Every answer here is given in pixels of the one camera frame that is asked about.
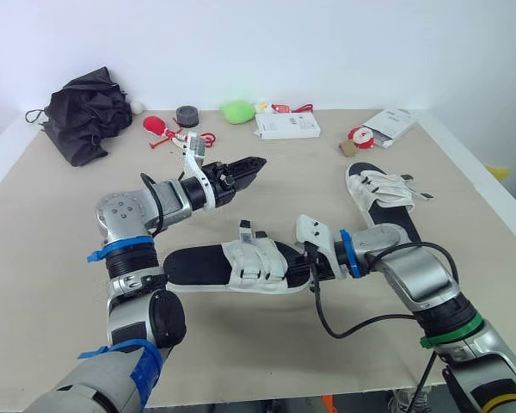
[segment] white sandal strap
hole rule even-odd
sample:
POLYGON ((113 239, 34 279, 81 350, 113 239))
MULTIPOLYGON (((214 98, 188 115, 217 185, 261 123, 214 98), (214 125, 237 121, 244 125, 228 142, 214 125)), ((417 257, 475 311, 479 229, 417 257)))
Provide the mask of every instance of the white sandal strap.
POLYGON ((222 250, 231 265, 229 288, 269 292, 288 288, 286 259, 271 238, 256 238, 248 221, 241 221, 239 239, 222 243, 222 250))

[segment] beige table surface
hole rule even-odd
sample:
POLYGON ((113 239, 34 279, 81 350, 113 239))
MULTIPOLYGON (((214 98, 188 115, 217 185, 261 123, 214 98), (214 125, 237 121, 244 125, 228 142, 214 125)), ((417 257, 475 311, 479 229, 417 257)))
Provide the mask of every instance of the beige table surface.
MULTIPOLYGON (((252 134, 254 122, 231 126, 218 113, 203 112, 204 129, 218 135, 207 161, 258 156, 267 164, 229 205, 196 212, 162 234, 160 259, 182 247, 235 239, 240 219, 285 243, 295 241, 301 213, 334 231, 365 229, 343 175, 352 162, 371 162, 413 175, 420 190, 435 195, 417 201, 412 214, 422 238, 453 254, 465 294, 516 353, 516 238, 419 126, 389 150, 343 157, 337 145, 373 114, 318 111, 321 138, 261 141, 252 134)), ((108 157, 82 168, 72 168, 41 133, 0 185, 0 410, 23 409, 62 379, 80 352, 106 343, 108 274, 103 262, 85 261, 101 242, 95 203, 109 192, 142 188, 141 171, 156 180, 181 171, 175 146, 150 150, 142 119, 104 143, 108 157)), ((380 274, 326 282, 322 292, 337 330, 405 311, 380 274)), ((407 320, 331 338, 308 291, 194 293, 181 301, 187 336, 167 360, 149 406, 412 386, 429 356, 419 345, 421 330, 407 320)), ((442 382, 440 366, 430 383, 442 382)))

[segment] red toy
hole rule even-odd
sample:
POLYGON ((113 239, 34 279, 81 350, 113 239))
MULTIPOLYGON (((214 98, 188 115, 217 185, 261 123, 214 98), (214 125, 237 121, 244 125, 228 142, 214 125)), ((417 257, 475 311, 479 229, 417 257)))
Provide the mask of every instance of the red toy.
POLYGON ((368 127, 355 127, 347 135, 347 138, 353 140, 353 144, 360 149, 370 149, 375 144, 375 136, 368 127))
POLYGON ((158 136, 166 136, 166 131, 168 131, 166 122, 156 116, 147 116, 144 119, 144 129, 158 136))
MULTIPOLYGON (((153 133, 157 136, 165 137, 163 140, 159 140, 158 142, 155 142, 155 143, 150 142, 149 146, 151 147, 151 149, 155 149, 157 146, 162 145, 163 143, 168 142, 171 139, 173 139, 173 140, 176 139, 176 141, 180 141, 180 142, 187 141, 187 136, 183 137, 183 136, 178 135, 178 133, 181 132, 181 129, 182 129, 181 126, 176 132, 172 132, 166 126, 166 122, 157 116, 147 116, 144 119, 144 129, 149 133, 153 133)), ((202 133, 200 136, 205 139, 205 141, 206 141, 205 146, 207 148, 212 148, 212 145, 216 141, 216 135, 214 135, 214 133, 207 132, 207 133, 202 133)))

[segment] white bracket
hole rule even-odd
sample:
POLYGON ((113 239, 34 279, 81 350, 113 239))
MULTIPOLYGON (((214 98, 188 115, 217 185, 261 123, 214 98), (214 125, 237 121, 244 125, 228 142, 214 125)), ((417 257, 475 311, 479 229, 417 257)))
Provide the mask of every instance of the white bracket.
POLYGON ((335 252, 335 239, 330 229, 319 221, 307 215, 300 215, 296 221, 296 239, 300 243, 309 242, 317 247, 327 260, 335 278, 344 280, 347 277, 347 270, 341 270, 335 252))
POLYGON ((206 202, 203 208, 205 211, 211 211, 216 207, 216 198, 214 190, 208 181, 205 173, 200 168, 205 159, 205 143, 197 133, 190 132, 187 134, 187 145, 183 148, 183 175, 186 178, 195 177, 199 180, 200 186, 205 192, 206 202))

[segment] green sponge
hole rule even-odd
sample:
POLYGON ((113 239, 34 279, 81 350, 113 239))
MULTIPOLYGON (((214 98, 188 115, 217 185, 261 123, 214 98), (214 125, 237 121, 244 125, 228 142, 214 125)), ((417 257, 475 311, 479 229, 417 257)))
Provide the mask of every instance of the green sponge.
POLYGON ((247 101, 233 101, 220 106, 225 119, 233 125, 248 122, 255 117, 255 109, 247 101))

